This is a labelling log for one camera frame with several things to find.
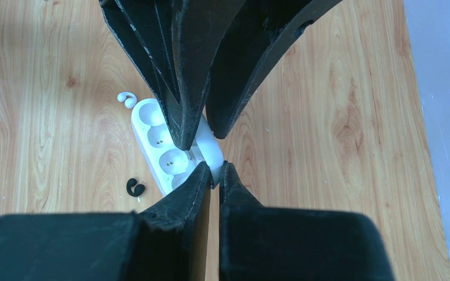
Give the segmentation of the white earbud charging case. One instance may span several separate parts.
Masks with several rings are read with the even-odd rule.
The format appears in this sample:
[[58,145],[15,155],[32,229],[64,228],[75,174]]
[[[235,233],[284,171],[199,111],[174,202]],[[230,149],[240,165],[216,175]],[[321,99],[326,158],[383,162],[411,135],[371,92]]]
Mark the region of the white earbud charging case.
[[163,196],[183,184],[200,162],[206,162],[218,185],[223,153],[206,118],[201,116],[189,150],[174,144],[159,103],[147,98],[132,103],[131,124],[142,153]]

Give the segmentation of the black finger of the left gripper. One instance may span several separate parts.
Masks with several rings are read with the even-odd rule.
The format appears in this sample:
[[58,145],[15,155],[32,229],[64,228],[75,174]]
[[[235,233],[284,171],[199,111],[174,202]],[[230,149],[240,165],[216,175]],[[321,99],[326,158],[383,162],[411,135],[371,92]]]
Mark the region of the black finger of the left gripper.
[[216,53],[243,1],[100,1],[106,24],[158,100],[175,146],[188,150]]
[[245,1],[217,50],[206,101],[208,124],[224,139],[287,50],[339,0]]

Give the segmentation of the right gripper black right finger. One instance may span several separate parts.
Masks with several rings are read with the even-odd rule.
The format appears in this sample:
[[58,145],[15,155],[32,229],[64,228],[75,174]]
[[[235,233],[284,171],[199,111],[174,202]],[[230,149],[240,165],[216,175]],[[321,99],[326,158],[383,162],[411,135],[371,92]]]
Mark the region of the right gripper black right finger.
[[361,213],[266,207],[225,162],[220,280],[394,280],[383,239]]

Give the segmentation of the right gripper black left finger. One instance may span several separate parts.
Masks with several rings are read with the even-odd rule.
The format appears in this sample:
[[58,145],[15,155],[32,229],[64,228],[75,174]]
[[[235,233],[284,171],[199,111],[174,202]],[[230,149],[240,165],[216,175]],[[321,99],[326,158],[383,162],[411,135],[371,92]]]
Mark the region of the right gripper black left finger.
[[192,280],[210,168],[141,213],[0,216],[0,280]]

